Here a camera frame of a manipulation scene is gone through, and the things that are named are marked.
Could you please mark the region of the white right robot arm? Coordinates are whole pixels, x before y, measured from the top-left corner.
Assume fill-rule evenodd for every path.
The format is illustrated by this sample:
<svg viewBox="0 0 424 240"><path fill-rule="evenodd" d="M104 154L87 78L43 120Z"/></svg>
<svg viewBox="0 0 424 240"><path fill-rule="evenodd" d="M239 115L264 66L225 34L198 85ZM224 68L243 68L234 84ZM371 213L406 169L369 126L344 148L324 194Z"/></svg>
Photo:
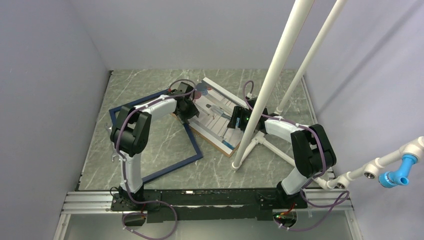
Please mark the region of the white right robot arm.
<svg viewBox="0 0 424 240"><path fill-rule="evenodd" d="M275 194L276 203L282 208L289 207L295 201L295 194L309 181L337 163L321 124L298 124L275 114L269 115L264 108L255 129L291 143L294 169L278 184L282 190Z"/></svg>

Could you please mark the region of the brown frame backing board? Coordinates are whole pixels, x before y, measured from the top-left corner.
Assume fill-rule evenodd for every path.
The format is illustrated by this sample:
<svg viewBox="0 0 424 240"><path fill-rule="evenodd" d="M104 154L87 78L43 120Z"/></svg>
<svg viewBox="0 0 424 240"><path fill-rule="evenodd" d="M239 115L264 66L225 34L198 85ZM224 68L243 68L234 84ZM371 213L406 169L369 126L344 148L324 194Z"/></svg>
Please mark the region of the brown frame backing board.
<svg viewBox="0 0 424 240"><path fill-rule="evenodd" d="M222 116L204 113L188 120L192 131L225 156L231 157L240 145L243 132L239 128L227 128L228 123L229 120Z"/></svg>

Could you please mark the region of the photo print with balloons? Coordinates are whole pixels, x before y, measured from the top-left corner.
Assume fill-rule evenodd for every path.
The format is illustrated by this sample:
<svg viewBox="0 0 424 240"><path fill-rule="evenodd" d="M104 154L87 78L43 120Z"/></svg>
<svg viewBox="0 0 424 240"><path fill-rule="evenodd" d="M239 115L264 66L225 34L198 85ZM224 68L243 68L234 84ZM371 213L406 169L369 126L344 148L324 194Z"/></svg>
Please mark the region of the photo print with balloons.
<svg viewBox="0 0 424 240"><path fill-rule="evenodd" d="M213 114L229 121L235 106L246 107L242 99L207 77L196 85L193 102L200 114Z"/></svg>

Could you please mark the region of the blue wooden picture frame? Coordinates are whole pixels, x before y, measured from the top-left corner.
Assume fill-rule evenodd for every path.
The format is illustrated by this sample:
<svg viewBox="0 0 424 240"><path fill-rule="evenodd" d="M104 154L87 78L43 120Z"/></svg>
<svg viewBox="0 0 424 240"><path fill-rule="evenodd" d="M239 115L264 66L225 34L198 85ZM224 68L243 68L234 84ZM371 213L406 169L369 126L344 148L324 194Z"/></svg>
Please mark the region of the blue wooden picture frame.
<svg viewBox="0 0 424 240"><path fill-rule="evenodd" d="M134 100L132 102L129 102L128 105L139 105L139 104L143 104L145 102L149 102L149 101L152 101L153 99L158 98L160 95L165 95L168 92L169 91L167 89L165 89L165 90L162 90L162 91L153 93L151 95L148 95L148 96L139 98L139 99ZM156 179L158 179L158 178L160 178L160 177L162 177L162 176L164 176L164 175L166 175L168 173L171 173L171 172L173 172L173 171L175 171L177 169L180 169L182 167L185 167L186 165L191 164L191 163L193 163L193 162L195 162L195 161L200 160L200 159L203 158L203 154L202 154L202 152L201 152L201 150L200 150L200 148L199 148L199 146L198 146L198 144L196 142L195 136L193 134L193 130L191 130L190 126L187 123L183 123L182 125L183 125L183 127L184 127L184 129L186 131L186 134L187 134L187 136L188 136L188 138L189 138L189 140L191 142L191 145L192 145L192 147L193 147L193 149L195 151L195 155L190 156L190 157L188 157L188 158L186 158L184 160L181 160L179 162L176 162L176 163L174 163L174 164L172 164L170 166L167 166L167 167L165 167L165 168L163 168L161 170L158 170L158 171L156 171L154 173L151 173L149 175L143 176L142 177L142 181L145 184L147 184L147 183L149 183L149 182L151 182L153 180L156 180Z"/></svg>

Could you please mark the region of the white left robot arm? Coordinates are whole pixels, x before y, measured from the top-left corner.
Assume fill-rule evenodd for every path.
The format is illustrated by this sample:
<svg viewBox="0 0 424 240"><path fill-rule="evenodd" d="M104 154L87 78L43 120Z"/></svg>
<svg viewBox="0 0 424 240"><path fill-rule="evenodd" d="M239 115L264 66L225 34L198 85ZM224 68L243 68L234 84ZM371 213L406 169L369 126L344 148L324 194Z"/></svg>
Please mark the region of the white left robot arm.
<svg viewBox="0 0 424 240"><path fill-rule="evenodd" d="M110 141L121 165L121 183L118 189L124 204L131 210L144 203L144 182L141 175L141 156L146 148L152 122L173 114L183 124L198 117L194 99L196 83L189 79L176 80L178 87L138 105L126 104L119 110L110 128Z"/></svg>

